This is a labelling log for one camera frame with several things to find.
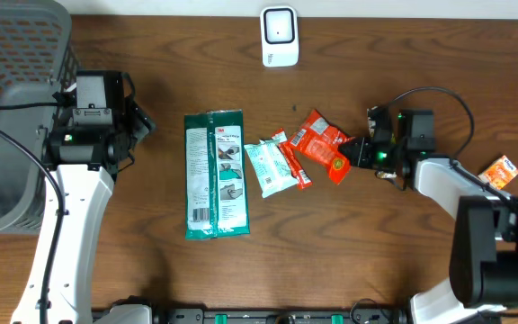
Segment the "yellow green juice carton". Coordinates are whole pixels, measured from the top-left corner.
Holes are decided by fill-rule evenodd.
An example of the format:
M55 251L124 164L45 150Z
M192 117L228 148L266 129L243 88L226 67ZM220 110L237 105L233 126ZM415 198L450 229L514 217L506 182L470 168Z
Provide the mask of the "yellow green juice carton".
M375 176L381 179L397 177L394 163L391 161L396 140L389 109L375 106L367 110L371 145L371 165Z

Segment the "light green wet wipes pack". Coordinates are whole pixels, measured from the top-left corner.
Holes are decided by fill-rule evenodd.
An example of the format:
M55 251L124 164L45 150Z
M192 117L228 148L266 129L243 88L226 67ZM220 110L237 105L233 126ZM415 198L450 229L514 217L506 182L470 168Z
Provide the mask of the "light green wet wipes pack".
M261 141L259 144L244 145L255 170L263 198L299 183L298 179L292 175L290 166L278 144L278 140L270 139Z

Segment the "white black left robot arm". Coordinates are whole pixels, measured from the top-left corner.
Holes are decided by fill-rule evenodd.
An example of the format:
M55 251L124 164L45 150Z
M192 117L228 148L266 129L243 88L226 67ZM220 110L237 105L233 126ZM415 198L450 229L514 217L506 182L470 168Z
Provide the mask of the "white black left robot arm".
M45 142L46 197L31 273L13 323L91 323L94 260L119 163L155 124L126 100L109 124L55 127Z

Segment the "grey plastic shopping basket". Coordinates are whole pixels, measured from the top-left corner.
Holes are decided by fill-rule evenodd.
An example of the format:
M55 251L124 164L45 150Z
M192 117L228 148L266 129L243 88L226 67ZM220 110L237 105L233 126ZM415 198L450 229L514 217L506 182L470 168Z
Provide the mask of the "grey plastic shopping basket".
M52 95L76 78L71 27L56 1L0 1L0 130L35 156L58 116ZM38 233L44 206L44 175L0 138L0 233Z

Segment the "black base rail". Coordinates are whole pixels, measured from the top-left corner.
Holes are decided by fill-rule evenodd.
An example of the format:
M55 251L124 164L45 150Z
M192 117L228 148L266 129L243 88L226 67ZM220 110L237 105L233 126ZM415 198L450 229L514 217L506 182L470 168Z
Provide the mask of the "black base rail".
M116 301L110 309L92 310L93 322L104 319L111 311L124 305L138 304L151 308L153 324L410 324L403 310L382 309L376 302L358 301L353 310L205 310L193 306L187 309L164 309L159 305L130 296Z

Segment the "white barcode scanner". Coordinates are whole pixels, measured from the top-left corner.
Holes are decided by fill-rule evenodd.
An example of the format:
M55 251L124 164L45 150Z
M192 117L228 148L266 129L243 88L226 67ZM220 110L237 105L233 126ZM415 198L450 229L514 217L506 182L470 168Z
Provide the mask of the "white barcode scanner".
M299 61L298 15L288 5L265 7L260 13L262 62L266 68L295 66Z

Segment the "small orange tissue pack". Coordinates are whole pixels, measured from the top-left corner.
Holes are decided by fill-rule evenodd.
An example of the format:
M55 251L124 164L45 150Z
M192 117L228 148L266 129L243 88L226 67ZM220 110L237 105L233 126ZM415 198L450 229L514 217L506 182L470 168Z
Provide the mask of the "small orange tissue pack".
M507 156L501 156L480 173L478 178L495 189L502 190L517 176L518 168Z

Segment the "dark green packet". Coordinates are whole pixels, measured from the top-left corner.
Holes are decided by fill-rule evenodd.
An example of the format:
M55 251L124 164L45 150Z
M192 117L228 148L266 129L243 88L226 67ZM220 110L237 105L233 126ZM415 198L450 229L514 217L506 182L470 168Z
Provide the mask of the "dark green packet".
M243 113L186 115L184 152L185 237L248 235Z

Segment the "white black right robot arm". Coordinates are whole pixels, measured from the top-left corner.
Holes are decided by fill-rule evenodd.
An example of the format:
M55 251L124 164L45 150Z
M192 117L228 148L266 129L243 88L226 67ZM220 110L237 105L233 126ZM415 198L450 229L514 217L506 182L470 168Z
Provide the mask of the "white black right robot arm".
M495 189L431 138L352 139L339 147L354 167L395 171L455 220L449 277L413 296L398 323L474 323L518 317L518 198Z

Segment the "red snack bag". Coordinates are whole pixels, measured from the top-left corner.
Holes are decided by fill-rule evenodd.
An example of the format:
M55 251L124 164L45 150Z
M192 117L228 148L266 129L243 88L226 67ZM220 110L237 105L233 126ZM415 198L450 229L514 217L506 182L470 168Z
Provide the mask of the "red snack bag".
M289 140L289 145L323 166L330 180L339 185L351 169L349 160L339 151L339 146L349 139L320 112L312 110Z

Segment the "small red Nescafe packet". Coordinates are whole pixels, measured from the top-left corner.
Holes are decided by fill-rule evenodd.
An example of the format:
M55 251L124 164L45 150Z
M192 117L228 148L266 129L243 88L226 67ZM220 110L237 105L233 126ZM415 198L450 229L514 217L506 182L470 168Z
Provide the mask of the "small red Nescafe packet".
M306 189L313 185L311 179L308 177L304 168L296 158L296 155L293 149L290 146L289 140L287 139L285 130L283 128L279 128L273 135L273 140L278 141L278 149L283 154L287 164L290 168L291 174L298 181L298 188L300 190Z

